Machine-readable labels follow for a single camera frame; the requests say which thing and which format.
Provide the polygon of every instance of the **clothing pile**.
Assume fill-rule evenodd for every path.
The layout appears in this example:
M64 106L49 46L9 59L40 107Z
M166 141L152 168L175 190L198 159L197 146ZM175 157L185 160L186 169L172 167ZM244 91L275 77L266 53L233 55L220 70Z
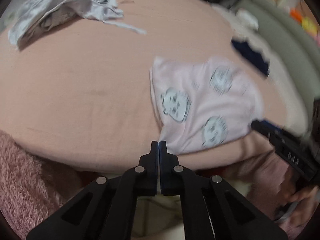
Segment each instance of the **clothing pile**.
M145 30L112 21L123 18L116 0L28 0L19 13L18 19L8 33L12 45L21 48L31 38L37 38L53 27L63 24L76 16L98 20L146 34Z

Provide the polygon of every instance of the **pink bedsheet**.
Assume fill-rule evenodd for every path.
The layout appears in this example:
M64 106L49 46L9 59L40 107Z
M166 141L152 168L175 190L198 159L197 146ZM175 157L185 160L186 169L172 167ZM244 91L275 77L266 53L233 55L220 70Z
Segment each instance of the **pink bedsheet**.
M149 84L155 56L203 62L227 57L256 82L265 116L283 124L286 110L268 80L233 51L229 24L199 0L117 0L123 22L147 35L79 19L56 27L22 51L0 36L0 129L33 154L86 170L122 172L159 139ZM179 157L193 169L267 152L252 133Z

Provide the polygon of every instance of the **yellow object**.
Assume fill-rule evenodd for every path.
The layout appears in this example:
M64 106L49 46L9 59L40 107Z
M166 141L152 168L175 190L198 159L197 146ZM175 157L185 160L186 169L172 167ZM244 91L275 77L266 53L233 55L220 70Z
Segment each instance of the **yellow object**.
M312 37L316 37L318 35L318 28L317 26L313 23L313 21L308 18L304 17L302 19L302 28L308 32Z

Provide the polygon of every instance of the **fuzzy pink blanket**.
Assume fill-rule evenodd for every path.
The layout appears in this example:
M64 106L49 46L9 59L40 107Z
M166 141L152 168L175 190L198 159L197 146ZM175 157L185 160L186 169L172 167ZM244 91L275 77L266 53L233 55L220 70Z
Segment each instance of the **fuzzy pink blanket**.
M37 159L0 131L0 210L22 240L79 186L72 169Z

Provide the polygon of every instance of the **human hand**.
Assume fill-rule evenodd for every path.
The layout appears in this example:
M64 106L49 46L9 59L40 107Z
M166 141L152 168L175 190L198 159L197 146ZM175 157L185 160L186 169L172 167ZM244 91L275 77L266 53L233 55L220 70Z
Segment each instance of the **human hand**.
M296 187L291 179L293 173L293 168L289 166L284 175L284 181L280 185L278 196L282 205L286 205L287 203L295 201L300 202L290 216L291 224L294 226L300 226L311 218L316 206L318 205L316 195L319 187L308 186L298 192L295 192Z

